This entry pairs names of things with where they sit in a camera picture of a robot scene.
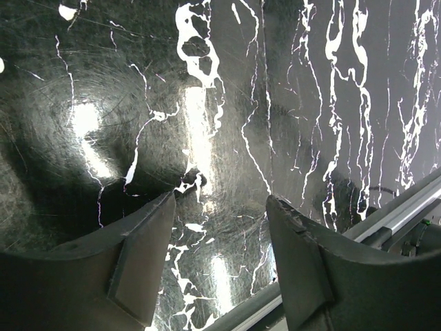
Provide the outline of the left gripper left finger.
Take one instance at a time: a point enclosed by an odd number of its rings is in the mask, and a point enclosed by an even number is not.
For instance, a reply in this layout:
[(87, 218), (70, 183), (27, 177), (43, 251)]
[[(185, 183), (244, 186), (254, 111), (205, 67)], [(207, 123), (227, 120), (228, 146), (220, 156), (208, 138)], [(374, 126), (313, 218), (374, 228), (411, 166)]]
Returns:
[(162, 194), (49, 252), (1, 253), (2, 330), (144, 330), (176, 209)]

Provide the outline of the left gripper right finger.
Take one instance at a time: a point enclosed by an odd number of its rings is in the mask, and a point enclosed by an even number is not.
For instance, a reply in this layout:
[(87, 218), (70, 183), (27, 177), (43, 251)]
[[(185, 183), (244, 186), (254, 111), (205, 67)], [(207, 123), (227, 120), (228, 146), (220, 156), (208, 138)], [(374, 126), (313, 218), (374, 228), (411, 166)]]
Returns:
[(266, 201), (290, 330), (439, 330), (440, 252), (404, 257)]

